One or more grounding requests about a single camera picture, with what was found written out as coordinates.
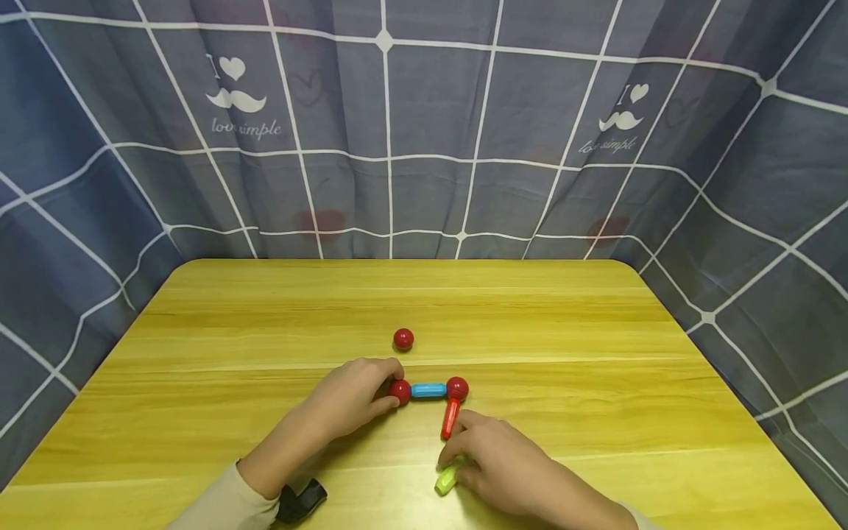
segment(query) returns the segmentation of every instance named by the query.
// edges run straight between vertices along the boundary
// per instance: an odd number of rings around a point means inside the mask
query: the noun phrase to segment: wrist
[[[630,511],[589,486],[568,468],[556,463],[552,486],[538,515],[569,530],[638,530]]]
[[[321,430],[294,412],[237,463],[244,482],[266,499],[278,497],[291,476],[326,445]]]

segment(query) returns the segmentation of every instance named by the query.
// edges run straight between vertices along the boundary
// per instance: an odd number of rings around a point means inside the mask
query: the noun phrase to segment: blue magnetic stick
[[[443,398],[447,394],[448,388],[441,382],[412,385],[413,398]]]

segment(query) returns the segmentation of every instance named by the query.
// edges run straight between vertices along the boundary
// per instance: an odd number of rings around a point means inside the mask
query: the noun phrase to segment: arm
[[[471,462],[457,482],[507,513],[536,516],[569,530],[657,530],[647,519],[607,499],[505,421],[463,410],[442,449],[444,467],[459,455]]]
[[[389,378],[402,379],[397,359],[357,359],[331,371],[310,396],[169,526],[169,530],[267,530],[292,474],[333,439],[400,405],[375,399]]]

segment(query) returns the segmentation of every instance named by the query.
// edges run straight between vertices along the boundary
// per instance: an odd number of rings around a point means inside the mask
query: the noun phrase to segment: green magnetic stick
[[[454,463],[445,467],[436,479],[436,493],[444,497],[456,485],[456,470],[466,463],[462,456],[454,460]]]

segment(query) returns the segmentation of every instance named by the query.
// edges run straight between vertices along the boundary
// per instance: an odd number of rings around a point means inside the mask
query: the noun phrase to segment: toy
[[[405,327],[401,327],[398,331],[394,332],[394,338],[392,342],[394,343],[394,347],[398,351],[409,351],[412,349],[412,343],[416,340],[415,336],[412,332]]]
[[[442,420],[442,440],[450,438],[450,434],[454,431],[454,422],[456,415],[460,413],[460,401],[458,399],[448,399],[448,406],[444,410],[444,420]]]
[[[436,479],[436,493],[444,497],[451,489],[454,488],[456,485],[456,470],[461,468],[465,463],[466,459],[464,456],[457,456],[454,463],[445,467],[444,470],[438,474],[438,478]]]
[[[468,397],[468,382],[462,377],[451,377],[445,386],[448,389],[449,398],[457,399],[461,403]]]
[[[447,393],[448,388],[440,382],[427,382],[412,385],[412,397],[416,399],[442,398]]]
[[[388,387],[388,395],[400,399],[400,406],[410,402],[412,387],[405,379],[395,379]]]

